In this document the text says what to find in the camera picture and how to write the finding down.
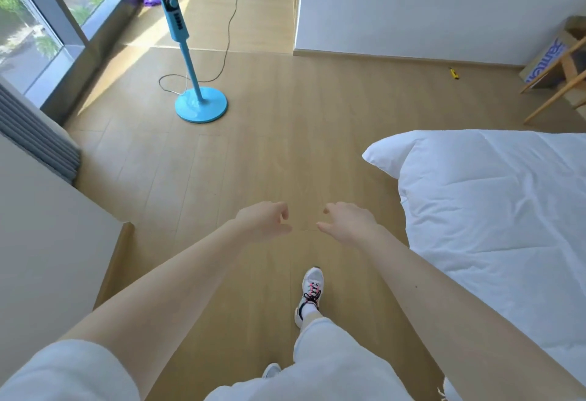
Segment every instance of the white comforter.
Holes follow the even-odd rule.
[[[363,158],[399,179],[411,249],[586,385],[586,134],[416,130]]]

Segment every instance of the white sneaker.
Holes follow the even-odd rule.
[[[301,283],[301,289],[303,290],[303,296],[299,305],[295,309],[295,323],[297,327],[301,328],[303,324],[303,316],[301,315],[301,309],[308,302],[313,302],[319,310],[319,300],[322,297],[324,291],[324,273],[318,267],[311,268],[303,278]]]
[[[263,379],[269,379],[281,373],[281,366],[276,362],[271,362],[262,373]]]

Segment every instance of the short sleeve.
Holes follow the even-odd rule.
[[[68,339],[35,354],[0,388],[0,401],[140,401],[120,361],[92,342]]]

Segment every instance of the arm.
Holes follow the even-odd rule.
[[[370,258],[464,400],[575,400],[586,388],[509,321],[354,204],[329,203],[318,228]]]
[[[249,242],[286,234],[287,204],[262,202],[161,264],[86,316],[61,339],[110,350],[144,399]]]

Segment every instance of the wooden baseboard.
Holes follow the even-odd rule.
[[[410,61],[412,63],[435,63],[447,65],[488,66],[507,69],[523,69],[525,66],[517,64],[480,63],[479,61],[439,60],[436,58],[395,57],[389,55],[366,55],[346,52],[314,51],[312,49],[293,49],[293,55],[298,57],[344,57],[362,60]]]
[[[120,270],[120,265],[122,264],[122,261],[130,247],[130,240],[132,239],[133,233],[134,225],[131,222],[124,222],[122,224],[120,234],[118,235],[116,245],[114,246],[114,251],[112,253],[112,257],[110,258],[108,269],[106,270],[106,275],[104,276],[102,285],[99,288],[98,297],[96,298],[96,303],[94,304],[94,310],[112,296],[114,296],[114,276]]]

